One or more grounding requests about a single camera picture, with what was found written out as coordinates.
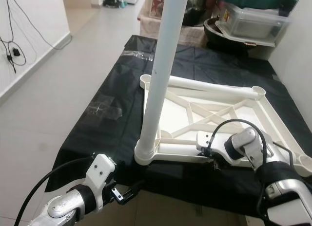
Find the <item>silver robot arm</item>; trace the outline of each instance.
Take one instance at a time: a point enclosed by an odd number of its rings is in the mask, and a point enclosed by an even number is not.
[[[40,215],[28,226],[72,226],[90,212],[100,212],[103,206],[116,200],[123,205],[136,196],[130,189],[124,195],[116,189],[113,173],[116,164],[104,154],[98,154],[86,173],[82,185],[65,195],[51,199]]]
[[[265,187],[268,206],[263,216],[278,225],[312,225],[312,195],[307,185],[291,167],[290,155],[275,145],[262,132],[267,144],[267,159],[263,164],[263,146],[258,132],[249,127],[231,136],[223,146],[212,146],[206,156],[215,159],[218,154],[230,165],[246,157],[255,175]],[[209,142],[206,132],[197,134],[197,148],[204,150]]]

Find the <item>black tablecloth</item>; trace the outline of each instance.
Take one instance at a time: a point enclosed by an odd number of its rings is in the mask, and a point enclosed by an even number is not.
[[[145,180],[144,189],[184,201],[256,215],[259,183],[251,170],[223,169],[210,165],[154,161],[142,167],[133,160],[143,113],[142,74],[151,74],[156,40],[132,36],[113,69],[80,117],[56,158],[54,167],[93,152],[111,156],[118,163],[115,179],[132,185]],[[266,97],[299,145],[312,156],[312,135],[267,61],[237,58],[179,45],[172,75],[217,84],[264,88]],[[89,164],[72,165],[49,179],[46,191],[85,176]]]

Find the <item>plastic storage box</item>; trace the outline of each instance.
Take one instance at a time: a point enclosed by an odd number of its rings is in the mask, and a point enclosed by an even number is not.
[[[220,20],[227,35],[265,42],[275,42],[280,31],[289,24],[287,17],[274,14],[274,10],[241,9],[230,3],[224,3]]]

